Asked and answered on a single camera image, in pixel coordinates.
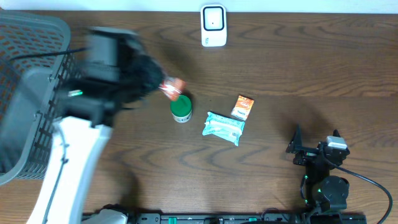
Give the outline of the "red chocolate bar wrapper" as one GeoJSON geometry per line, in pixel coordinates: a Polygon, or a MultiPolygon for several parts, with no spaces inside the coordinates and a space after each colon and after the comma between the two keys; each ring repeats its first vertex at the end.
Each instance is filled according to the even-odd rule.
{"type": "Polygon", "coordinates": [[[159,89],[171,100],[176,101],[182,94],[186,83],[179,79],[173,77],[165,78],[159,85],[159,89]]]}

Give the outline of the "green lid jar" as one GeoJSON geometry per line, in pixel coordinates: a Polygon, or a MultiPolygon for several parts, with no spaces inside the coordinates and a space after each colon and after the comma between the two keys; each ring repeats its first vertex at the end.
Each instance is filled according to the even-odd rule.
{"type": "Polygon", "coordinates": [[[177,100],[170,102],[170,110],[176,122],[186,123],[192,117],[192,101],[189,97],[180,95],[177,100]]]}

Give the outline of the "orange tissue pack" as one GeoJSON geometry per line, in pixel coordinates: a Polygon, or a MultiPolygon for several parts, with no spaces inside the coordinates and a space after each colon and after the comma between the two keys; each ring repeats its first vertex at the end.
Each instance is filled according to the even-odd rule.
{"type": "Polygon", "coordinates": [[[253,104],[253,99],[239,95],[236,104],[231,111],[231,115],[245,121],[251,112],[253,104]]]}

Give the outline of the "teal wet wipes pack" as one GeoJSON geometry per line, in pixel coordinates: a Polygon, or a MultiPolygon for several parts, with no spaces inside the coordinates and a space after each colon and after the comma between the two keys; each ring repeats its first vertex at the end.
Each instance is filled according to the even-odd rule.
{"type": "Polygon", "coordinates": [[[244,121],[227,118],[211,111],[207,112],[207,115],[205,127],[202,131],[203,136],[212,134],[239,146],[239,138],[243,134],[245,126],[244,121]]]}

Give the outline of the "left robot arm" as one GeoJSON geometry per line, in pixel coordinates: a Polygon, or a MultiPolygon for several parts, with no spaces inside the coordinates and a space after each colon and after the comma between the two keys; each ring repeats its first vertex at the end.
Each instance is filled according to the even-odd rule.
{"type": "Polygon", "coordinates": [[[92,27],[82,77],[57,92],[52,148],[29,223],[80,223],[96,164],[116,115],[158,89],[164,79],[137,32],[92,27]]]}

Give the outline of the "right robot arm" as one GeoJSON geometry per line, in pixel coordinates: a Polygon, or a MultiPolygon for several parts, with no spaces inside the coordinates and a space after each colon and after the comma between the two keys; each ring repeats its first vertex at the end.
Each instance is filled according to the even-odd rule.
{"type": "Polygon", "coordinates": [[[342,223],[340,212],[347,208],[349,182],[330,174],[350,154],[339,132],[334,130],[317,147],[305,147],[297,126],[286,152],[295,155],[293,164],[305,167],[300,184],[300,195],[307,206],[307,211],[301,215],[303,222],[342,223]]]}

